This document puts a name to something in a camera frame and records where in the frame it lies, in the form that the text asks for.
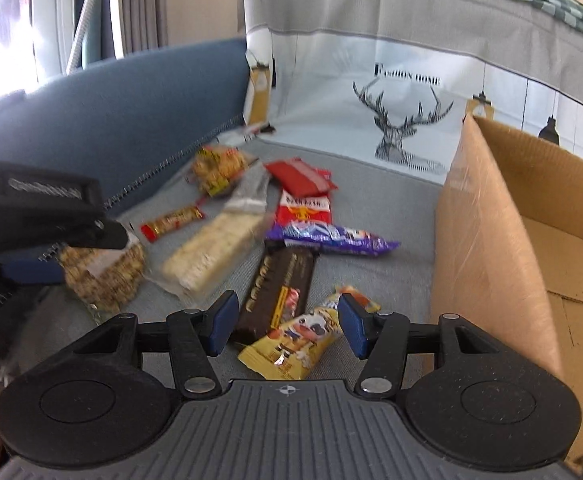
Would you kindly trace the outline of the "purple snack bar wrapper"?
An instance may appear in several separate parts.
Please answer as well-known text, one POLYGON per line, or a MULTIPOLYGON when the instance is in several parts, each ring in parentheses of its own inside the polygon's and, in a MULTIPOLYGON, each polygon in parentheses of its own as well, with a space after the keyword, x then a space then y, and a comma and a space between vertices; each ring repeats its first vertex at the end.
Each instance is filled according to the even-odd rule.
POLYGON ((283 226, 274 223, 266 239, 285 246, 302 246, 318 252, 335 252, 377 257, 401 246, 398 240, 386 240, 371 232, 344 228, 323 221, 290 221, 283 226))

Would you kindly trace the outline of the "dark brown chocolate bar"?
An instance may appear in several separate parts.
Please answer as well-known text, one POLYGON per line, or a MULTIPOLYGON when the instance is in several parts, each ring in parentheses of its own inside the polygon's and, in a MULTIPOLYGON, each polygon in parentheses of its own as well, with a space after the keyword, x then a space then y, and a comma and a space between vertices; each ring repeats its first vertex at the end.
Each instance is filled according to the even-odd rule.
POLYGON ((267 246, 230 341, 249 346, 305 312, 316 259, 316 252, 309 248, 267 246))

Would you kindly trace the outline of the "small red yellow candy bar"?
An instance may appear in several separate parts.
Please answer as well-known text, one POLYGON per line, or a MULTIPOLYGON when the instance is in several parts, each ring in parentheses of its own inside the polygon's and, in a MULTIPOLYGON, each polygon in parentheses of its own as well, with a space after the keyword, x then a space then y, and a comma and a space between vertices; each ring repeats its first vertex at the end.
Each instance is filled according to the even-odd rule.
POLYGON ((188 205, 145 222, 139 229, 149 243, 154 243, 165 235, 204 218, 206 218, 206 215, 197 205, 188 205))

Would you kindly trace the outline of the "yellow fried snack bag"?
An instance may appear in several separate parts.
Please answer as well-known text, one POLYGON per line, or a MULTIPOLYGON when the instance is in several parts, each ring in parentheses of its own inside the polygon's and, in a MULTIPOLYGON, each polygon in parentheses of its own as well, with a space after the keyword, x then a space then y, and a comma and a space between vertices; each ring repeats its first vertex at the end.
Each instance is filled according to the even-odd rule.
POLYGON ((190 175, 203 194, 219 196, 230 191, 258 157, 222 144, 205 145, 196 153, 190 175))

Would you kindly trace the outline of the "blue sofa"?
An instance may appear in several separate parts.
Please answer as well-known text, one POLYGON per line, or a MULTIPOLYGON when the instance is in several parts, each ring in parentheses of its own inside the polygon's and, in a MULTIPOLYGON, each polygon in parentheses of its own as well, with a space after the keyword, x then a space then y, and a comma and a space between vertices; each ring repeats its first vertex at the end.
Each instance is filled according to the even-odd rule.
POLYGON ((99 181, 119 216, 242 124, 244 39, 146 51, 0 101, 0 160, 99 181))

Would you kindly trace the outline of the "grey window curtain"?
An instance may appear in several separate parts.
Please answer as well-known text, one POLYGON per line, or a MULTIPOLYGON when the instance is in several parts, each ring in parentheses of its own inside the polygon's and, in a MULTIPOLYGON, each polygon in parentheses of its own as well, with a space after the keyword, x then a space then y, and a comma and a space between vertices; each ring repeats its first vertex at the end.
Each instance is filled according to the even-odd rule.
POLYGON ((118 0, 121 55, 169 44, 166 0, 118 0))

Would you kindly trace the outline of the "round nut brittle pack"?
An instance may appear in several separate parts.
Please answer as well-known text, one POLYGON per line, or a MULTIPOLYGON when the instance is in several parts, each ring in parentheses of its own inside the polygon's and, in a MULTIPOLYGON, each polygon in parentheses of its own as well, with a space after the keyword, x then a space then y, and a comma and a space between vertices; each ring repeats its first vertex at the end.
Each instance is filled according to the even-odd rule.
POLYGON ((66 247, 58 257, 68 287, 96 312, 119 314, 144 278, 145 248, 128 232, 123 249, 66 247))

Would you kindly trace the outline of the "brown cardboard box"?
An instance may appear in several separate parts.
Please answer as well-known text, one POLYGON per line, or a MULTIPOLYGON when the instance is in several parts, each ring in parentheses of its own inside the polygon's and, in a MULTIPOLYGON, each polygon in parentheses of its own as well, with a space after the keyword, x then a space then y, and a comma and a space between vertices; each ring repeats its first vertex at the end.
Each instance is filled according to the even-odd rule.
POLYGON ((436 206, 430 313, 457 313, 561 378, 582 408, 583 159, 466 117, 436 206))

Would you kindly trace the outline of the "red spicy strip packet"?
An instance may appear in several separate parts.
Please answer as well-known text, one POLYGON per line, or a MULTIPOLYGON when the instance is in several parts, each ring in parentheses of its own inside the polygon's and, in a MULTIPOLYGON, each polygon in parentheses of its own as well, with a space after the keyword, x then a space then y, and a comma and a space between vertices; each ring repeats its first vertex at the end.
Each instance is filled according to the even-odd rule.
POLYGON ((328 195, 294 198, 287 191, 282 191, 275 211, 275 222, 285 226, 293 221, 333 222, 331 199, 328 195))

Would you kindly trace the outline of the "yellow cartoon snack bag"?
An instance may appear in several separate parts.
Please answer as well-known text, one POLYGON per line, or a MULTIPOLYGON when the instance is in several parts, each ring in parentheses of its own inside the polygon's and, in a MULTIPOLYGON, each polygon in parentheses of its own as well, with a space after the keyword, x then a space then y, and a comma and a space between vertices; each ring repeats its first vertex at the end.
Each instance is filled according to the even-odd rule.
POLYGON ((237 359, 266 380, 297 382, 308 376, 326 349, 342 335, 340 297, 350 294, 367 312, 380 304, 351 285, 340 286, 308 312, 282 322, 275 330, 239 352, 237 359))

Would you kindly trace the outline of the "clear pack white crackers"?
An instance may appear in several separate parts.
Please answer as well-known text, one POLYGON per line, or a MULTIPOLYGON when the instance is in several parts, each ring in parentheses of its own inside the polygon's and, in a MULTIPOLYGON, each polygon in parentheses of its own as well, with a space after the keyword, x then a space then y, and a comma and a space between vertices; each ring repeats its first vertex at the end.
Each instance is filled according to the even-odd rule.
POLYGON ((184 306, 202 307, 270 229, 269 183, 261 162, 249 168, 223 209, 163 261, 153 262, 145 278, 184 306))

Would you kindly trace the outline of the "red snack packet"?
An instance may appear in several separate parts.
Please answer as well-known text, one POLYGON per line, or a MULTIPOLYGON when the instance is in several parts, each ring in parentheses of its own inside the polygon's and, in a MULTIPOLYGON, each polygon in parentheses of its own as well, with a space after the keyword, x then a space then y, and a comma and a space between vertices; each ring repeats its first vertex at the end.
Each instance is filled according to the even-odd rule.
POLYGON ((338 188, 329 174, 320 172, 300 158, 279 159, 264 167, 294 198, 324 196, 338 188))

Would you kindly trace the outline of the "grey deer print cloth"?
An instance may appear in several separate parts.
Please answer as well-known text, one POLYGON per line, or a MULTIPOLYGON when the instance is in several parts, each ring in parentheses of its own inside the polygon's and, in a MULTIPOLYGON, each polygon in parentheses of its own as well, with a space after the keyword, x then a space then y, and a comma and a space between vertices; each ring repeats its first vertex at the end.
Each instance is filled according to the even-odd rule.
MULTIPOLYGON (((338 221, 398 237, 398 253, 379 262, 329 257, 311 292, 350 283, 380 304, 418 321, 428 318, 435 209, 459 144, 467 103, 484 91, 498 122, 527 133, 555 117, 561 146, 583 157, 583 39, 540 14, 512 21, 517 6, 497 0, 392 0, 400 28, 461 34, 475 56, 456 55, 340 32, 293 33, 296 18, 323 23, 373 20, 385 0, 266 0, 272 22, 276 84, 274 133, 250 142, 264 158, 299 154, 333 173, 338 221), (567 42, 575 40, 573 49, 567 42)), ((147 200, 119 214, 137 221, 192 198, 176 174, 147 200)))

